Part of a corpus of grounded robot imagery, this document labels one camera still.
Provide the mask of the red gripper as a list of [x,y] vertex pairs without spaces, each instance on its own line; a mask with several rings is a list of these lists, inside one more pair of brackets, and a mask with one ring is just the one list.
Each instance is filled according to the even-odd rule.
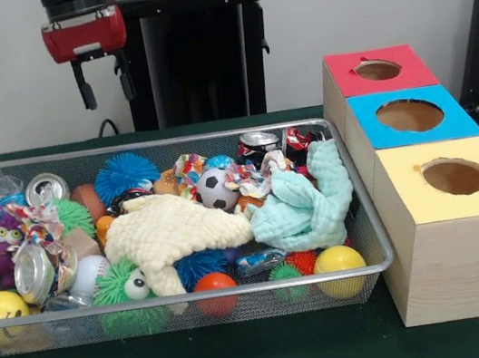
[[[113,52],[123,48],[127,40],[122,10],[116,5],[43,25],[41,34],[46,50],[56,63],[70,63],[91,51]],[[124,98],[133,100],[136,91],[125,53],[115,52],[114,61],[113,71],[119,76]],[[85,109],[96,110],[97,101],[92,86],[84,79],[81,62],[72,62],[71,66]]]

